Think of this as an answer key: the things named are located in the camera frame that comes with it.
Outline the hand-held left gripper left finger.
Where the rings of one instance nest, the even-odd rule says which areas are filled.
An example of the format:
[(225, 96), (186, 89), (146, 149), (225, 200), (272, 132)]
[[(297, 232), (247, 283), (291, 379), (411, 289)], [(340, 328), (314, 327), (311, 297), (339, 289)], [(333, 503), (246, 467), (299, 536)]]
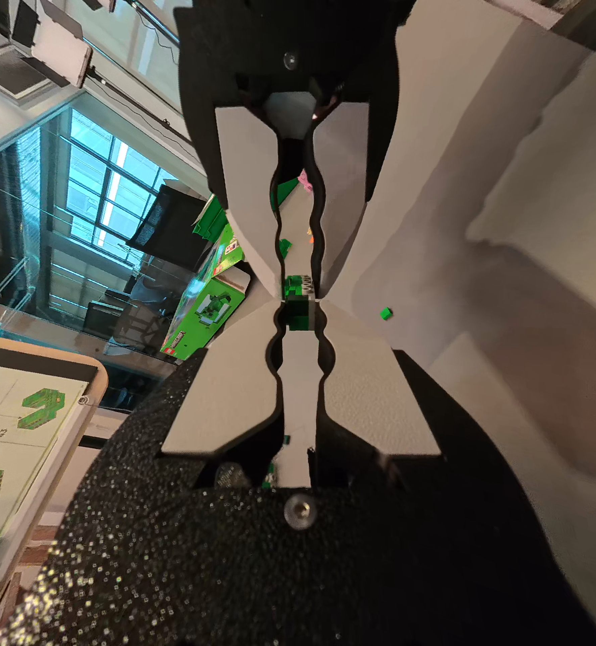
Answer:
[(283, 410), (276, 347), (284, 302), (271, 300), (230, 326), (206, 350), (162, 444), (166, 456), (214, 457)]

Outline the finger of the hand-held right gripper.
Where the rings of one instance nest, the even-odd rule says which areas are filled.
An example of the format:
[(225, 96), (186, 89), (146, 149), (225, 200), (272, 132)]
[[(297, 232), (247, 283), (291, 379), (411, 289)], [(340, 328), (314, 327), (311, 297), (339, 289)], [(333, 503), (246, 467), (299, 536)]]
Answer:
[(278, 167), (277, 134), (246, 107), (215, 109), (228, 208), (226, 215), (260, 283), (283, 297), (278, 220), (271, 182)]
[(343, 101), (311, 133), (315, 296), (332, 290), (350, 254), (367, 207), (369, 104)]

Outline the black mesh chair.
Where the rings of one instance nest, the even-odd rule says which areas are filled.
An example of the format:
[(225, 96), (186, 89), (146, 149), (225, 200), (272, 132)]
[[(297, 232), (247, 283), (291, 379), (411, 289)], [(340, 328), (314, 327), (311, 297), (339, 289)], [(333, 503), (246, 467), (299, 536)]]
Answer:
[(194, 233), (206, 201), (163, 184), (128, 247), (196, 273), (209, 242)]

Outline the green toy brick box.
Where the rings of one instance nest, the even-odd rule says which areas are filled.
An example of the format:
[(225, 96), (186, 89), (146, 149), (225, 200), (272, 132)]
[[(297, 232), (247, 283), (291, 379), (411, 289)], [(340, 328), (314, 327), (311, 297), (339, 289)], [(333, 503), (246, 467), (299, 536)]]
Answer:
[(243, 302), (251, 275), (229, 223), (187, 286), (160, 351), (177, 360), (205, 347)]

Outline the grey desk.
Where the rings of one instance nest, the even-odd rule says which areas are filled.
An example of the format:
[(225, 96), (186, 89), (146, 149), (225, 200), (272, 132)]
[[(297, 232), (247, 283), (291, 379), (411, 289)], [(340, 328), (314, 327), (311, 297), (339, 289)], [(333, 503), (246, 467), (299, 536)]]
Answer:
[(396, 34), (399, 108), (332, 301), (481, 425), (596, 620), (596, 306), (512, 242), (472, 238), (488, 195), (588, 54), (486, 1), (417, 1)]

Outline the green brick assembly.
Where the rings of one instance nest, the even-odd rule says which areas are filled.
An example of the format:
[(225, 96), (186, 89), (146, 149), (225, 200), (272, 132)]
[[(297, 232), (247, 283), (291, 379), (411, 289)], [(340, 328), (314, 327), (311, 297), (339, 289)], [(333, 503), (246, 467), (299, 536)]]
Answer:
[(285, 279), (285, 322), (290, 331), (308, 331), (310, 295), (313, 285), (309, 275), (288, 275)]

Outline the book stand with white base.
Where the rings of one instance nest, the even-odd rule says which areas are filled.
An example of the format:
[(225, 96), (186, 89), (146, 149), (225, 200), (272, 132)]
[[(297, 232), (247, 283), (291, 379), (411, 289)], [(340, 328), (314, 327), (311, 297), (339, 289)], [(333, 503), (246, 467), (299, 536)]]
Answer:
[(26, 543), (46, 510), (107, 390), (108, 374), (101, 363), (91, 357), (6, 338), (0, 338), (0, 366), (57, 376), (81, 373), (92, 376), (84, 395), (64, 421), (49, 455), (0, 537), (1, 598)]

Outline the open instruction booklet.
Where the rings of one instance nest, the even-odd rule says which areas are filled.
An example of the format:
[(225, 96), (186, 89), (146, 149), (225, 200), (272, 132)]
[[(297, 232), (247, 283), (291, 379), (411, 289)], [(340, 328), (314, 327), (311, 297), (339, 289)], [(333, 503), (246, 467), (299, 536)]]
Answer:
[(0, 366), (0, 537), (90, 380)]

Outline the white flat panel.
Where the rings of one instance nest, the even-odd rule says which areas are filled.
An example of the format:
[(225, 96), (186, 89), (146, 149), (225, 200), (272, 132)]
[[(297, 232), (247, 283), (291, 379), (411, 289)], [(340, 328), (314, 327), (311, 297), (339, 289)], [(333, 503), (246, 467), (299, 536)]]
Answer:
[(81, 25), (52, 1), (10, 1), (9, 42), (34, 69), (64, 87), (81, 89), (92, 46)]

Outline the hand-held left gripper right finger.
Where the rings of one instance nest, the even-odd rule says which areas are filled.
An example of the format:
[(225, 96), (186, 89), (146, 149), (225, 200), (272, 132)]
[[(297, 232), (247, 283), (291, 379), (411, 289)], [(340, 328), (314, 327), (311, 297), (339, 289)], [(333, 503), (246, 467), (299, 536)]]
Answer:
[(390, 457), (440, 456), (441, 450), (401, 370), (383, 339), (328, 300), (319, 306), (334, 351), (325, 378), (326, 414)]

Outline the grey vent grille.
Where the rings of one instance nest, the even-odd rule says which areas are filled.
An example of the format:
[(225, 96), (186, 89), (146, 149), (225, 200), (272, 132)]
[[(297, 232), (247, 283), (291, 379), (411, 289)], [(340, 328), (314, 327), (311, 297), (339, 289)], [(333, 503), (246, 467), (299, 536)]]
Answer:
[(59, 87), (30, 65), (11, 45), (0, 47), (0, 93), (24, 107), (43, 100)]

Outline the grey office chair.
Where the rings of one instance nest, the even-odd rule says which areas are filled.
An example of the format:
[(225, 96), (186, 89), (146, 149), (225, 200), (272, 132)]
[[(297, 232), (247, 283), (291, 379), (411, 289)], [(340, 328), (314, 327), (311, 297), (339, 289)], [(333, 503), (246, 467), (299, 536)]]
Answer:
[(148, 275), (140, 275), (129, 293), (128, 320), (131, 324), (172, 323), (179, 303), (176, 291), (166, 281), (160, 282)]

